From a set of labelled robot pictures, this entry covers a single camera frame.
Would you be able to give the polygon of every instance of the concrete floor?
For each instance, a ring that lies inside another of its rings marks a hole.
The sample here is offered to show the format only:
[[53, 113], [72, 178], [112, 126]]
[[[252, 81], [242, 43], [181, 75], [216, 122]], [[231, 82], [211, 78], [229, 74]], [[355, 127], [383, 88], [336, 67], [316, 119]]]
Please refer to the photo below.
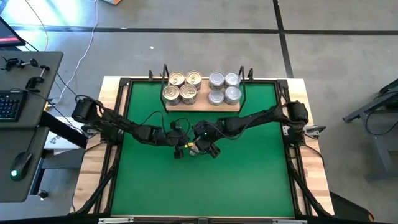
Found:
[[[92, 26], [95, 20], [94, 3], [89, 0], [31, 2], [47, 25]], [[398, 28], [398, 3], [394, 0], [279, 0], [279, 6], [285, 29]], [[116, 7], [99, 1], [98, 11], [98, 27], [277, 28], [272, 0], [123, 0]], [[39, 23], [22, 0], [9, 1], [1, 16], [10, 24]], [[18, 33], [38, 49], [44, 48], [43, 32]], [[48, 50], [65, 54], [59, 70], [65, 80], [71, 77], [89, 39], [87, 32], [49, 32]], [[369, 165], [374, 164], [371, 144], [359, 122], [344, 124], [341, 120], [397, 78], [398, 36], [287, 35], [286, 39], [294, 77], [305, 79], [314, 121], [327, 127], [320, 146], [330, 190], [369, 209], [377, 221], [398, 222], [398, 180], [366, 182], [365, 176], [372, 172]], [[254, 69], [255, 77], [286, 77], [277, 34], [95, 33], [70, 87], [97, 97], [103, 76], [147, 75], [150, 69], [158, 73], [164, 63], [170, 70], [204, 74], [244, 65]], [[58, 108], [68, 116], [74, 101], [71, 93], [65, 93]], [[59, 96], [57, 87], [50, 96]], [[45, 174], [44, 179], [51, 183], [46, 190], [52, 198], [0, 204], [0, 219], [68, 213], [76, 175]], [[65, 190], [59, 191], [60, 184]], [[29, 210], [44, 208], [44, 203], [53, 205], [49, 206], [51, 212]]]

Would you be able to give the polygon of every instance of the silver can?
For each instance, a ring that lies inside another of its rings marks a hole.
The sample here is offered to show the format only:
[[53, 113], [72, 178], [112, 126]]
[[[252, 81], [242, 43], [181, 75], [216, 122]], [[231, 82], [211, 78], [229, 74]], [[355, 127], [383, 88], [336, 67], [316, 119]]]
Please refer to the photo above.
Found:
[[224, 75], [221, 74], [220, 72], [213, 72], [209, 76], [209, 87], [212, 90], [220, 90], [224, 87]]
[[225, 76], [225, 88], [229, 86], [239, 87], [241, 77], [235, 73], [229, 73]]
[[209, 102], [212, 105], [220, 105], [224, 102], [224, 93], [219, 90], [213, 90], [209, 93]]
[[191, 84], [196, 87], [197, 90], [200, 90], [201, 87], [201, 73], [192, 71], [188, 72], [187, 76], [185, 77], [188, 84]]
[[194, 85], [185, 84], [181, 86], [180, 95], [183, 103], [192, 105], [197, 99], [197, 89]]
[[225, 90], [225, 103], [229, 105], [235, 105], [241, 100], [241, 90], [230, 86]]
[[173, 72], [169, 76], [169, 85], [181, 87], [185, 84], [185, 76], [181, 72]]
[[180, 90], [177, 86], [168, 85], [163, 89], [163, 97], [169, 105], [175, 106], [180, 103]]

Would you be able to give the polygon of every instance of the monitor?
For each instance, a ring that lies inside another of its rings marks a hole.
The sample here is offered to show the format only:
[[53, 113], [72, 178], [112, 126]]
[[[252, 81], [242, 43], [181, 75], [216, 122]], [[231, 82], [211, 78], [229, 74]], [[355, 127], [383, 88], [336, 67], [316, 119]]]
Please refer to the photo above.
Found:
[[25, 41], [0, 17], [0, 47], [25, 46]]

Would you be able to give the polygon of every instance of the wooden board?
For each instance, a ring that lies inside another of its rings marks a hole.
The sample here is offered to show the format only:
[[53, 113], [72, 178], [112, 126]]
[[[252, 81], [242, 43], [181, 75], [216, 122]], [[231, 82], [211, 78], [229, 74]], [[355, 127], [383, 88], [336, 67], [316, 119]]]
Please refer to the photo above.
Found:
[[[114, 108], [116, 101], [116, 95], [118, 93], [118, 86], [120, 78], [145, 78], [148, 77], [104, 77], [101, 92], [99, 93], [99, 100], [104, 103], [104, 106], [109, 108]], [[275, 78], [257, 78], [258, 80], [275, 80]], [[310, 105], [308, 102], [307, 91], [305, 89], [305, 84], [303, 79], [287, 79], [289, 85], [289, 95], [292, 101], [299, 100], [304, 103], [309, 114], [308, 124], [313, 124], [312, 114]], [[121, 108], [124, 107], [124, 100], [122, 100]], [[319, 150], [318, 141], [310, 138], [305, 138], [307, 144], [317, 151]], [[98, 144], [99, 138], [90, 139], [87, 147]], [[305, 147], [300, 148], [305, 178], [307, 180], [307, 186], [311, 190], [312, 194], [322, 205], [322, 207], [329, 212], [334, 214], [333, 205], [331, 203], [328, 182], [326, 179], [325, 170], [322, 164], [322, 159], [312, 152], [310, 149]], [[96, 150], [87, 152], [83, 159], [83, 165], [80, 170], [80, 175], [78, 183], [76, 185], [75, 197], [73, 202], [78, 210], [81, 206], [88, 200], [91, 194], [94, 192], [100, 180], [100, 173], [102, 168], [102, 163], [104, 160], [105, 147], [104, 145], [99, 146]], [[109, 163], [112, 164], [114, 159], [114, 153], [111, 154]], [[300, 187], [296, 184], [296, 191], [298, 195], [298, 202], [300, 210], [305, 214], [303, 194]], [[108, 199], [109, 187], [106, 187], [103, 194], [103, 199], [101, 203], [101, 211], [104, 210], [107, 199]]]
[[175, 106], [166, 105], [166, 109], [168, 111], [229, 111], [229, 112], [237, 112], [240, 109], [240, 103], [236, 105], [229, 105], [223, 102], [220, 105], [212, 105], [209, 103], [208, 95], [211, 92], [211, 88], [209, 87], [209, 80], [204, 78], [201, 81], [200, 90], [197, 92], [197, 100], [192, 105], [186, 105], [182, 101]]

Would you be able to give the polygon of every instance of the green tabletop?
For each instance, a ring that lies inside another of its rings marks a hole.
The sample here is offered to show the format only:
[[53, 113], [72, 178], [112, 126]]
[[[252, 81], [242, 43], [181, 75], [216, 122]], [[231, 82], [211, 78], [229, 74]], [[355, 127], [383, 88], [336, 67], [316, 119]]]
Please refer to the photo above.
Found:
[[[164, 111], [160, 83], [132, 86], [128, 119], [143, 122], [153, 111]], [[273, 84], [251, 83], [241, 116], [276, 104]], [[164, 113], [166, 129], [175, 119], [216, 121], [236, 113]], [[161, 125], [160, 115], [146, 124]], [[174, 159], [173, 147], [139, 144], [125, 134], [112, 215], [293, 217], [282, 135], [279, 123], [245, 131], [236, 141], [216, 142], [221, 154]]]

